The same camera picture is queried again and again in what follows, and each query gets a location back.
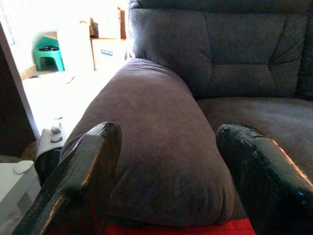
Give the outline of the white side table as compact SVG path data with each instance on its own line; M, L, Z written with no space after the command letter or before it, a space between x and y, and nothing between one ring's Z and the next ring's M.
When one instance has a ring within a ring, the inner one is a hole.
M34 165L18 175L15 164L0 163L0 235L11 235L41 189Z

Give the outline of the dark brown wooden door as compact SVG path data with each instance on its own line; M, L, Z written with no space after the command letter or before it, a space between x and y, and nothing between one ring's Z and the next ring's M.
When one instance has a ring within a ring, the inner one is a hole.
M22 157L40 137L0 23L0 155Z

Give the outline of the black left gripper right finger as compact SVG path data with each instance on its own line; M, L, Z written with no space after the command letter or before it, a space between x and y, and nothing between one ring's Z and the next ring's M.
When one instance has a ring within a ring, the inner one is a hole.
M256 235L313 235L313 182L275 140L223 123L216 143Z

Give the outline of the black round container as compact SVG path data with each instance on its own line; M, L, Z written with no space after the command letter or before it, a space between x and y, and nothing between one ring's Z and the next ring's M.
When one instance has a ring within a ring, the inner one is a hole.
M41 154L35 161L35 170L37 172L40 186L46 182L47 178L58 166L61 155L61 148L55 148Z

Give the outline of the cardboard box with blue label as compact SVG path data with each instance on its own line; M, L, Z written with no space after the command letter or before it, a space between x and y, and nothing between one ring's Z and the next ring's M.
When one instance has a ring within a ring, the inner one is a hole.
M102 71L122 66L127 60L126 39L92 39L94 69Z

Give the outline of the white oval object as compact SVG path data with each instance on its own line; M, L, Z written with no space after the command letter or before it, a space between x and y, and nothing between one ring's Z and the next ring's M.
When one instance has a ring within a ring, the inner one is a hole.
M13 170L16 174L24 174L34 165L33 161L20 161L16 163L13 167Z

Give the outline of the green plastic stool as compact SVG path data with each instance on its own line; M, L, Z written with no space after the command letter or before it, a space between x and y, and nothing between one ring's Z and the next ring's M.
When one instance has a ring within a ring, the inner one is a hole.
M42 36L34 48L34 59L37 71L42 71L41 59L53 59L58 71L65 71L59 43L57 39Z

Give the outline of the red pillow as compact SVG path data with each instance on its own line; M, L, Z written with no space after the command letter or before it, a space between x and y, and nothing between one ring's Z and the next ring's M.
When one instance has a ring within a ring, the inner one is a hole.
M234 197L199 192L178 197L114 196L89 203L93 235L256 235L250 221L231 219Z

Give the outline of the dark grey fabric sofa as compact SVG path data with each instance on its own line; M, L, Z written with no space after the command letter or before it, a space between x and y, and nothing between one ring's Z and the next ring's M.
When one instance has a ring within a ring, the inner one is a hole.
M313 180L313 0L130 0L133 58L87 107L121 127L108 216L209 226L246 218L218 151L233 121L273 138Z

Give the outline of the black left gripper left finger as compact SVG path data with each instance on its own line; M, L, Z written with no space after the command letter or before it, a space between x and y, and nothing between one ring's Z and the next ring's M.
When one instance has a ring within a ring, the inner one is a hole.
M12 235L106 235L121 145L121 128L113 122L86 132L51 173Z

